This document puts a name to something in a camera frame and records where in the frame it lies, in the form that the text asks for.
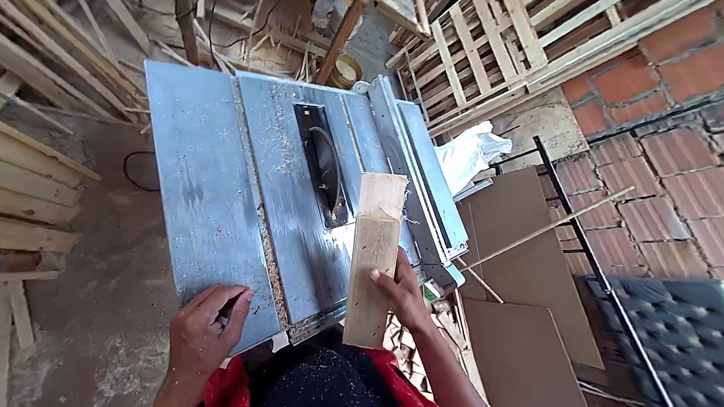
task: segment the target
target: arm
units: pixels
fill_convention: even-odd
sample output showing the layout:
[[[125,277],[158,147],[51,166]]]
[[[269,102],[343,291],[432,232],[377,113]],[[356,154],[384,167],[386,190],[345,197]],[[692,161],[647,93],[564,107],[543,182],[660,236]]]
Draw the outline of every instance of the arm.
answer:
[[[370,277],[375,287],[390,302],[400,323],[410,330],[422,363],[433,366],[426,372],[435,402],[440,407],[485,407],[485,402],[432,322],[405,251],[397,249],[394,280],[377,270]]]
[[[223,327],[216,321],[224,304],[238,296]],[[171,351],[166,379],[153,407],[193,407],[202,401],[206,379],[239,343],[253,290],[215,285],[197,295],[171,322]]]

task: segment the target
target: table saw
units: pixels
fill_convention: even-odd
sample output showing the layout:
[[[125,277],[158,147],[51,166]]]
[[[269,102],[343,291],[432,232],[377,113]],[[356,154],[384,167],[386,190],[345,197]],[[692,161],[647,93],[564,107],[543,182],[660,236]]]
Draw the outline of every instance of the table saw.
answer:
[[[400,245],[421,282],[463,284],[468,236],[420,109],[377,77],[365,94],[146,62],[180,305],[216,283],[256,295],[234,353],[344,317],[363,172],[407,175]]]

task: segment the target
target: brick wall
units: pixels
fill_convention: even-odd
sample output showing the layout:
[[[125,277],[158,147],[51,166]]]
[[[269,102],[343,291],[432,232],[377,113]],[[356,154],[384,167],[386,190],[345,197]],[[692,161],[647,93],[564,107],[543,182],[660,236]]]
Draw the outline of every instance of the brick wall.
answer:
[[[604,272],[724,280],[724,0],[562,88],[588,140],[618,134],[557,164],[573,208],[636,186],[580,218]],[[577,248],[572,230],[557,233]],[[566,257],[590,273],[582,254]]]

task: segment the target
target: black tufted panel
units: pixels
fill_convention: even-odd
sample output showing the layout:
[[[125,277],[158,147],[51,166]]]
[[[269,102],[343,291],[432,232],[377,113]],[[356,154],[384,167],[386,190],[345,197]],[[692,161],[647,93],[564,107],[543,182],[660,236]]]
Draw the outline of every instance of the black tufted panel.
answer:
[[[724,282],[614,278],[631,323],[677,407],[724,406]],[[641,391],[660,400],[598,282],[588,279],[608,327],[639,378]]]

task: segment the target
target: black metal rack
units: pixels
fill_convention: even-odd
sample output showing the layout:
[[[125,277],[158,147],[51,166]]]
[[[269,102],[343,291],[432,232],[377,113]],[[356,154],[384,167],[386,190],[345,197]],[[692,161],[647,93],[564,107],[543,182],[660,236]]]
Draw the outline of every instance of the black metal rack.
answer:
[[[542,175],[548,175],[550,177],[550,180],[553,184],[553,188],[555,189],[555,192],[557,196],[552,198],[547,198],[546,201],[560,201],[563,205],[563,208],[565,209],[566,214],[572,214],[573,209],[571,208],[571,203],[568,200],[568,196],[565,194],[565,191],[563,191],[563,187],[560,184],[560,180],[558,179],[558,174],[555,171],[555,167],[553,166],[553,163],[550,161],[550,157],[548,156],[547,151],[545,150],[545,147],[543,146],[543,143],[541,142],[540,136],[533,137],[533,141],[536,144],[536,148],[533,148],[532,150],[525,151],[520,154],[516,154],[515,156],[508,157],[502,161],[491,163],[490,166],[495,168],[495,174],[501,175],[502,174],[502,165],[513,161],[515,159],[519,159],[523,156],[527,156],[529,154],[538,153],[541,157],[541,160],[543,161],[543,165],[545,166],[546,172],[539,173],[538,176]],[[661,398],[661,403],[666,407],[673,407],[674,404],[671,401],[671,398],[669,397],[668,392],[666,391],[666,388],[664,387],[664,384],[661,382],[661,379],[659,379],[658,375],[656,374],[656,370],[654,369],[653,364],[651,363],[651,359],[649,359],[649,356],[646,353],[646,350],[644,349],[644,346],[641,344],[641,340],[639,339],[639,336],[636,334],[636,330],[634,329],[634,326],[631,323],[631,320],[628,318],[628,315],[626,313],[626,310],[623,308],[623,305],[621,304],[621,301],[616,294],[615,290],[611,287],[611,284],[609,283],[606,276],[601,271],[601,266],[596,259],[595,254],[591,250],[591,246],[589,245],[588,238],[586,237],[586,234],[584,233],[583,227],[581,226],[581,223],[579,222],[578,218],[573,218],[571,221],[566,222],[564,224],[561,224],[560,226],[571,226],[573,227],[573,231],[576,234],[576,237],[578,238],[579,242],[581,243],[582,249],[580,250],[574,250],[574,251],[564,251],[566,253],[572,253],[572,252],[579,252],[579,253],[585,253],[586,258],[589,261],[589,264],[591,265],[591,269],[593,270],[594,276],[596,277],[596,280],[600,284],[603,291],[606,293],[606,296],[608,297],[608,301],[611,302],[613,305],[613,308],[616,312],[616,316],[618,317],[618,321],[620,322],[621,326],[623,327],[624,331],[626,332],[626,335],[628,336],[628,339],[633,344],[633,348],[636,351],[636,355],[641,360],[641,363],[644,365],[644,368],[646,369],[647,373],[651,377],[652,383],[654,384],[654,387],[656,388],[656,391],[658,395]]]

